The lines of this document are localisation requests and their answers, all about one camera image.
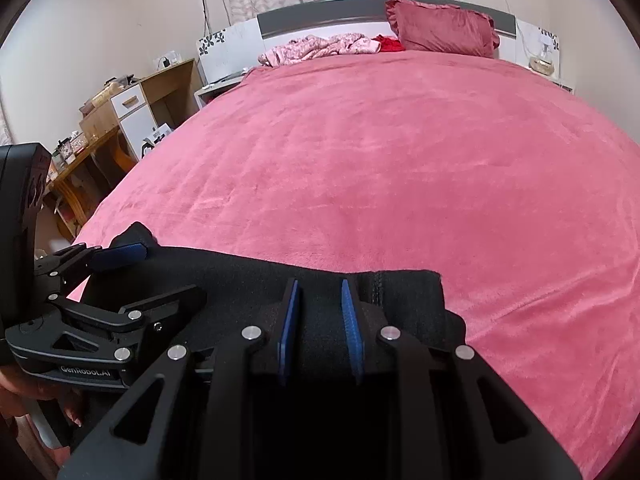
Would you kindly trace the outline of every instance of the black garment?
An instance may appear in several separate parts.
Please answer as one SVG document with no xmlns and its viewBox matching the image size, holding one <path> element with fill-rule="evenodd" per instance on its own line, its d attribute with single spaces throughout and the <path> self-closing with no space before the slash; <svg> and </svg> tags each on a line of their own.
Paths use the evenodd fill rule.
<svg viewBox="0 0 640 480">
<path fill-rule="evenodd" d="M 140 223 L 117 236 L 111 247 L 142 242 L 148 257 L 125 269 L 94 274 L 82 302 L 117 311 L 186 285 L 207 293 L 207 304 L 174 338 L 192 351 L 212 349 L 234 330 L 257 322 L 260 308 L 282 300 L 289 278 L 302 288 L 300 323 L 292 380 L 353 381 L 340 288 L 346 274 L 188 248 L 161 247 Z M 440 275 L 430 270 L 393 270 L 352 274 L 361 301 L 378 305 L 389 324 L 423 343 L 452 350 L 464 343 L 462 318 L 445 311 Z M 76 443 L 114 403 L 113 394 L 87 393 L 85 424 Z"/>
</svg>

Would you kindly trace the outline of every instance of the white drawer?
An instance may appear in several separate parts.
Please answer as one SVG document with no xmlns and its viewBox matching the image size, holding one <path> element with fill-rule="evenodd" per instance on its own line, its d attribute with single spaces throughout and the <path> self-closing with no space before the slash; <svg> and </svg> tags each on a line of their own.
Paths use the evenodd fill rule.
<svg viewBox="0 0 640 480">
<path fill-rule="evenodd" d="M 149 106 L 145 105 L 133 112 L 129 117 L 120 121 L 124 136 L 138 160 L 142 159 L 142 148 L 145 138 L 153 139 L 154 131 L 158 129 Z"/>
<path fill-rule="evenodd" d="M 145 104 L 145 96 L 140 85 L 135 85 L 112 97 L 111 103 L 113 104 L 113 109 L 116 110 L 118 118 L 122 118 Z"/>
</svg>

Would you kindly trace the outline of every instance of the hand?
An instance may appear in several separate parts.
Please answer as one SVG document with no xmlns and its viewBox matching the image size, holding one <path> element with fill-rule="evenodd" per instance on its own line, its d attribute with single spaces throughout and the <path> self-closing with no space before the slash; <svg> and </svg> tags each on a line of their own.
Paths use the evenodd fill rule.
<svg viewBox="0 0 640 480">
<path fill-rule="evenodd" d="M 18 365 L 0 367 L 0 413 L 4 418 L 26 415 L 22 398 L 37 400 L 64 399 L 64 412 L 82 426 L 82 397 L 78 392 L 25 374 Z"/>
</svg>

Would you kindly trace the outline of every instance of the pillow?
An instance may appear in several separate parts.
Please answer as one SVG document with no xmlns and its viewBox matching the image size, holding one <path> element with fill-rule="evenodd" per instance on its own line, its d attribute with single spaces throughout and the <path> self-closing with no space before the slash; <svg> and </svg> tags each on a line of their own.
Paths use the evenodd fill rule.
<svg viewBox="0 0 640 480">
<path fill-rule="evenodd" d="M 500 45 L 494 20 L 455 5 L 389 0 L 386 20 L 407 50 L 493 57 Z"/>
</svg>

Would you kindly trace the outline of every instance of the pink blanket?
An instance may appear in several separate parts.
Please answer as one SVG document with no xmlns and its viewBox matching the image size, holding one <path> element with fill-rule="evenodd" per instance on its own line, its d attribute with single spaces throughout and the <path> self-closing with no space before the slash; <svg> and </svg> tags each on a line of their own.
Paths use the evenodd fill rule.
<svg viewBox="0 0 640 480">
<path fill-rule="evenodd" d="M 640 148 L 515 65 L 425 52 L 257 70 L 146 156 L 79 241 L 434 269 L 468 341 L 586 480 L 640 411 Z"/>
<path fill-rule="evenodd" d="M 328 40 L 310 34 L 270 48 L 258 56 L 258 61 L 265 66 L 277 67 L 338 54 L 375 54 L 379 51 L 378 41 L 370 40 L 357 32 L 336 34 Z"/>
</svg>

